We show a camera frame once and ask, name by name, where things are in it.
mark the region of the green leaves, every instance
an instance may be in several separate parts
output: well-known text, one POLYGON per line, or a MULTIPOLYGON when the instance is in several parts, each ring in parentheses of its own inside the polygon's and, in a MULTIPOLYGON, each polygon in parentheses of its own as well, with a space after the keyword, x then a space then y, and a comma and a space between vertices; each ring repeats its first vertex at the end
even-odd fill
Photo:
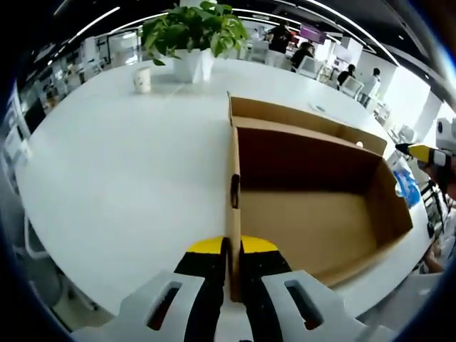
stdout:
POLYGON ((156 58, 157 52, 179 58, 176 50, 210 48, 217 57, 233 47, 241 48, 248 35, 239 18, 232 14, 232 7, 208 1, 203 1, 200 7, 176 6, 167 15, 143 25, 142 43, 155 65, 163 65, 156 58))

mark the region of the ceiling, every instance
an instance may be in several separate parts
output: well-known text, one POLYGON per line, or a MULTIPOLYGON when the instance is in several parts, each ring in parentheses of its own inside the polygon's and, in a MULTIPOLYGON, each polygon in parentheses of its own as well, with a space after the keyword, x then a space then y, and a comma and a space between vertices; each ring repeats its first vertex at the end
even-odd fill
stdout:
MULTIPOLYGON (((423 47, 425 44, 420 41, 419 35, 415 33, 416 28, 419 28, 419 24, 417 26, 415 20, 416 17, 412 18, 409 15, 410 13, 405 13, 403 6, 398 6, 398 0, 319 1, 356 22, 381 43, 393 46, 426 66, 432 67, 423 47)), ((36 60, 39 51, 44 46, 53 43, 55 46, 50 50, 48 58, 42 58, 40 62, 41 64, 47 63, 65 41, 74 37, 84 26, 116 6, 120 7, 119 11, 93 25, 73 43, 79 44, 86 36, 97 36, 131 21, 172 8, 175 2, 177 0, 55 0, 50 16, 46 17, 48 20, 43 23, 41 28, 34 30, 34 37, 31 39, 33 44, 31 51, 34 53, 29 59, 28 66, 36 68, 37 65, 33 62, 36 60)), ((390 61, 385 52, 366 35, 340 16, 315 5, 314 0, 219 0, 219 2, 230 4, 234 8, 251 9, 284 16, 317 26, 322 31, 350 36, 347 31, 341 29, 340 26, 343 26, 368 43, 378 56, 390 61)))

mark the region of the cardboard box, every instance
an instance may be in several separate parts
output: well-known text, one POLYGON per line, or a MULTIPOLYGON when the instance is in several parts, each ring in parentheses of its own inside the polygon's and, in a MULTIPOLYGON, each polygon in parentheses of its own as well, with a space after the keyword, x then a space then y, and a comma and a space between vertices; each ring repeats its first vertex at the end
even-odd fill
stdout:
POLYGON ((269 240, 292 269, 333 286, 378 260, 412 228, 382 158, 381 138, 245 98, 230 98, 230 119, 232 293, 241 234, 269 240))

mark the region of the round table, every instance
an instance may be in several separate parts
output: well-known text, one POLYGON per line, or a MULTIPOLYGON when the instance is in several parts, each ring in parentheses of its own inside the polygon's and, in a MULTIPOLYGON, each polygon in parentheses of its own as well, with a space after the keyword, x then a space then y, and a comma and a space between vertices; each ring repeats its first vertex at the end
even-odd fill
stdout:
MULTIPOLYGON (((286 105, 381 136, 354 99, 309 78, 218 59, 208 83, 174 82, 152 66, 152 92, 134 93, 123 66, 90 79, 39 125, 16 176, 43 245, 85 294, 112 314, 198 240, 224 234, 232 95, 286 105)), ((391 292, 429 245, 422 204, 414 228, 369 270, 336 288, 358 316, 391 292)))

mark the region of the white desk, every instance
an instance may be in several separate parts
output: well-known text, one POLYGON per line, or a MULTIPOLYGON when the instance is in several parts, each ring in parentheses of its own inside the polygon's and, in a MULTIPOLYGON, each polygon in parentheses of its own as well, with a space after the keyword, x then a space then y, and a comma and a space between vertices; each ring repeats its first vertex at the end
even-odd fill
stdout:
MULTIPOLYGON (((151 94, 133 92, 124 66, 90 79, 42 122, 33 158, 16 170, 28 217, 54 261, 117 314, 124 297, 194 242, 224 232, 233 95, 314 112, 390 138, 363 106, 328 86, 257 63, 217 60, 211 82, 173 83, 153 67, 151 94), (325 108, 325 113, 313 107, 325 108)), ((415 227, 376 266, 336 290, 357 316, 390 293, 428 247, 422 204, 415 227)))

